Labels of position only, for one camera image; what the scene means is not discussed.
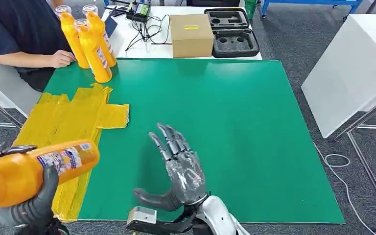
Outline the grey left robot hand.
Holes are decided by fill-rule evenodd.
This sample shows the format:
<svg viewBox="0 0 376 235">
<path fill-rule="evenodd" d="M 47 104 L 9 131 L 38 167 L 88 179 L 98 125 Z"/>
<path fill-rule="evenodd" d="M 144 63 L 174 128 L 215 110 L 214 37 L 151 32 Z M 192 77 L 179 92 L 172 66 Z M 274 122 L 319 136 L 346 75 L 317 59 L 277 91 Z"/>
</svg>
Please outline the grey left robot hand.
<svg viewBox="0 0 376 235">
<path fill-rule="evenodd" d="M 35 145 L 16 145 L 9 147 L 0 143 L 0 157 L 13 153 L 26 153 L 37 149 Z M 58 187 L 59 175 L 55 167 L 46 166 L 43 170 L 43 185 L 39 193 L 24 202 L 0 207 L 0 223 L 16 228 L 46 228 L 54 219 L 52 202 Z"/>
</svg>

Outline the person's right hand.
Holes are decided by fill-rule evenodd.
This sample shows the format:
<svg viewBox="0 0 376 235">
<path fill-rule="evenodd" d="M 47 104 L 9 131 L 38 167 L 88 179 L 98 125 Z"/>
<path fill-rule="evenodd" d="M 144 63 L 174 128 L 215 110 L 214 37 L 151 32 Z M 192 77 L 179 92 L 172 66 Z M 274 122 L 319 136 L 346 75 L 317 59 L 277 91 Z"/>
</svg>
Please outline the person's right hand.
<svg viewBox="0 0 376 235">
<path fill-rule="evenodd" d="M 72 62 L 75 62 L 76 58 L 73 53 L 58 50 L 53 55 L 50 56 L 50 67 L 53 68 L 64 68 L 70 65 Z"/>
</svg>

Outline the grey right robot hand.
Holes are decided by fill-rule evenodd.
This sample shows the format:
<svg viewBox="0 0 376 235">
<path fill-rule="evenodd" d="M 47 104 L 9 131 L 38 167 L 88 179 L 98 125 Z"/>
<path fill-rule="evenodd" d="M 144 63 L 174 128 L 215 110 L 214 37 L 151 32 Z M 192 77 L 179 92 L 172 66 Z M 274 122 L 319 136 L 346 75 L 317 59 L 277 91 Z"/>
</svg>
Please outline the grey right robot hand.
<svg viewBox="0 0 376 235">
<path fill-rule="evenodd" d="M 168 212 L 181 206 L 192 205 L 207 196 L 206 178 L 197 153 L 185 137 L 170 125 L 157 123 L 167 146 L 153 132 L 150 138 L 157 146 L 165 163 L 171 188 L 164 194 L 148 193 L 142 188 L 133 189 L 134 196 L 144 204 Z"/>
</svg>

